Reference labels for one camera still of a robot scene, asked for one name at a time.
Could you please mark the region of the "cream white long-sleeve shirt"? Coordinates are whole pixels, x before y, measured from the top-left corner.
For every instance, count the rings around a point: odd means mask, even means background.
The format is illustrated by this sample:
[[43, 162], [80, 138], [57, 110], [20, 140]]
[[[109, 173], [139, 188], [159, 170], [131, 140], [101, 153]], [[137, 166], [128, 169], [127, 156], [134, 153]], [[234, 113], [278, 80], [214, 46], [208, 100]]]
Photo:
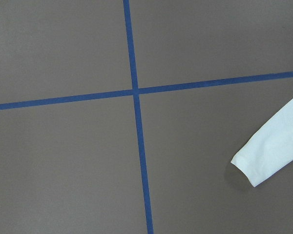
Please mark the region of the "cream white long-sleeve shirt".
[[234, 155], [235, 165], [256, 187], [293, 161], [293, 99]]

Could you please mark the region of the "blue tape grid lines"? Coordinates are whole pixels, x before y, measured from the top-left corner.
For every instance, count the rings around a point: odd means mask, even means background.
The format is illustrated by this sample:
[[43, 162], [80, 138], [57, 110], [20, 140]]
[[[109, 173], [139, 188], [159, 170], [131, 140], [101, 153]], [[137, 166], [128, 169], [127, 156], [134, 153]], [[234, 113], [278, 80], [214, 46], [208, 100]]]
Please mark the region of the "blue tape grid lines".
[[205, 87], [212, 87], [212, 86], [224, 86], [229, 84], [293, 78], [293, 71], [140, 88], [138, 84], [138, 76], [137, 76], [137, 68], [136, 68], [134, 38], [133, 38], [133, 32], [132, 32], [132, 21], [131, 21], [131, 13], [130, 13], [130, 2], [128, 0], [123, 1], [123, 9], [124, 9], [124, 16], [125, 16], [127, 51], [128, 51], [128, 57], [129, 57], [130, 77], [131, 77], [131, 84], [132, 84], [131, 89], [92, 93], [92, 94], [83, 94], [83, 95], [74, 95], [74, 96], [66, 96], [66, 97], [53, 97], [53, 98], [44, 98], [44, 99], [38, 99], [38, 100], [1, 103], [0, 110], [27, 108], [27, 107], [53, 105], [53, 104], [60, 104], [60, 103], [96, 100], [96, 99], [132, 97], [133, 105], [134, 105], [135, 124], [136, 124], [137, 142], [138, 142], [138, 150], [139, 150], [139, 162], [140, 162], [141, 180], [142, 180], [143, 197], [144, 197], [146, 229], [149, 234], [152, 234], [154, 233], [154, 227], [153, 227], [152, 208], [151, 208], [151, 200], [150, 200], [150, 193], [149, 193], [147, 160], [146, 160], [146, 152], [145, 152], [140, 95], [187, 90], [187, 89], [196, 89], [196, 88], [205, 88]]

